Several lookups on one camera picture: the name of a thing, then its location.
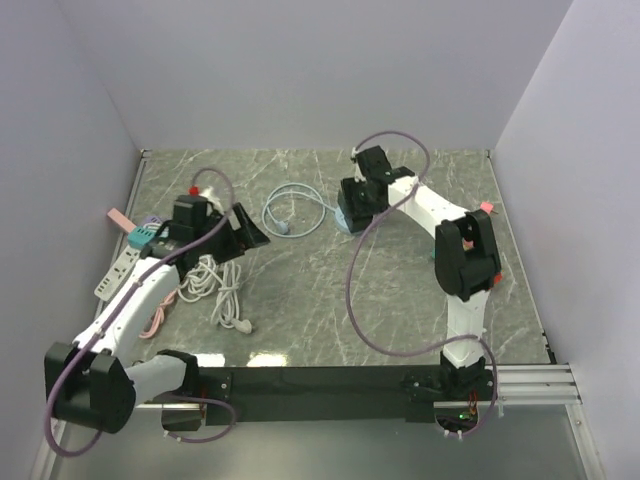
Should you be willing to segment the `light blue round socket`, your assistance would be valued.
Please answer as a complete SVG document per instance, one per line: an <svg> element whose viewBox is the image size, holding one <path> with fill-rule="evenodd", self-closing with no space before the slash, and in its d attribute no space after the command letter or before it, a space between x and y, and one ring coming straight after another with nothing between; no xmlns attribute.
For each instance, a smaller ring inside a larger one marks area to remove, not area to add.
<svg viewBox="0 0 640 480"><path fill-rule="evenodd" d="M337 208L334 211L334 221L335 221L337 229L340 232L344 233L344 234L348 234L348 235L352 235L352 236L358 236L358 235L361 235L362 232L363 232L363 229L356 229L356 230L352 231L349 228L347 219L346 219L343 211L341 209L339 209L339 208Z"/></svg>

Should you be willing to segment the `purple USB power strip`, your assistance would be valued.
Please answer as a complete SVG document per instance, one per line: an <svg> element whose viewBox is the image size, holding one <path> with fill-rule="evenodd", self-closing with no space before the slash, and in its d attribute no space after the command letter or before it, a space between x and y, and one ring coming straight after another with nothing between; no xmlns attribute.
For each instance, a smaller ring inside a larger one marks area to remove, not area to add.
<svg viewBox="0 0 640 480"><path fill-rule="evenodd" d="M148 216L142 222L142 226L147 227L159 227L163 223L163 219L157 216Z"/></svg>

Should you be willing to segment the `teal USB power strip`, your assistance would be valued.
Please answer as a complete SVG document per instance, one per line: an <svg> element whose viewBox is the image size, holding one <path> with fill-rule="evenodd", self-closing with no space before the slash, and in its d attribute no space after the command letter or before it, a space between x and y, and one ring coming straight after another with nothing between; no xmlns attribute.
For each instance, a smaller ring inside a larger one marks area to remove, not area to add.
<svg viewBox="0 0 640 480"><path fill-rule="evenodd" d="M136 250L141 250L154 237L161 227L160 223L151 222L135 227L127 235L128 246Z"/></svg>

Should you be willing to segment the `pink triangular socket adapter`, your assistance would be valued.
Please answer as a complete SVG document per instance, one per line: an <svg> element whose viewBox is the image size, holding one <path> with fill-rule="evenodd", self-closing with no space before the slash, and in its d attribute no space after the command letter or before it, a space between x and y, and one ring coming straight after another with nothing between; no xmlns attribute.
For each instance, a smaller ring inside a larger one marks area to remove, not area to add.
<svg viewBox="0 0 640 480"><path fill-rule="evenodd" d="M495 206L490 202L482 202L480 205L480 209L489 215L498 214L498 211L496 210Z"/></svg>

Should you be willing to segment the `pink long power strip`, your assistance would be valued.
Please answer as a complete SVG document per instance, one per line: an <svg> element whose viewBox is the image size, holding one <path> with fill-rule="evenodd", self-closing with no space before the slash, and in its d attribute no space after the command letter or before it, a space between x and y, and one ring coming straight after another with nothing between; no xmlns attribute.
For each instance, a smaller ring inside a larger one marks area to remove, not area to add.
<svg viewBox="0 0 640 480"><path fill-rule="evenodd" d="M136 229L136 225L116 208L111 208L107 212L107 218L126 235L132 233Z"/></svg>

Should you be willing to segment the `white USB power strip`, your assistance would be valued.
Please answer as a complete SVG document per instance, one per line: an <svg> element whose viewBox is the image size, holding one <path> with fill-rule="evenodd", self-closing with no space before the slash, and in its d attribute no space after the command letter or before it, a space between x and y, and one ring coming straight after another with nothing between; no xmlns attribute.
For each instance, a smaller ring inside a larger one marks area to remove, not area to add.
<svg viewBox="0 0 640 480"><path fill-rule="evenodd" d="M138 258L139 251L126 246L95 288L95 296L104 302L109 302L125 283Z"/></svg>

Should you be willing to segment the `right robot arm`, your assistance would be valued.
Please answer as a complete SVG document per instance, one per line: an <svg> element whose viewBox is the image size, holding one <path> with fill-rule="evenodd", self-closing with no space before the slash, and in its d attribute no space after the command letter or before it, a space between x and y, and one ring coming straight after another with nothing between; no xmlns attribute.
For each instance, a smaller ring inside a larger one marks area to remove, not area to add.
<svg viewBox="0 0 640 480"><path fill-rule="evenodd" d="M460 399L474 386L468 368L483 356L486 303L502 272L490 215L450 202L405 166L392 167L380 146L353 150L351 161L355 173L341 180L339 208L349 232L360 236L358 247L393 212L405 214L434 239L435 276L447 295L442 355L452 365L439 374L439 387Z"/></svg>

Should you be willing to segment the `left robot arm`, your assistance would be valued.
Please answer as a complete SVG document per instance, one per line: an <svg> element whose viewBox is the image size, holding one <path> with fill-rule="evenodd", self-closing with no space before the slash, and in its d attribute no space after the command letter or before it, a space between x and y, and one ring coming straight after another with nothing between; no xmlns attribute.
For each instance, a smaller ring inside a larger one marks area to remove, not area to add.
<svg viewBox="0 0 640 480"><path fill-rule="evenodd" d="M141 403L165 393L179 402L193 399L200 388L194 355L162 350L134 367L125 359L156 307L201 257L222 264L269 242L241 203L222 213L203 196L179 196L102 314L71 343L47 351L47 417L114 434Z"/></svg>

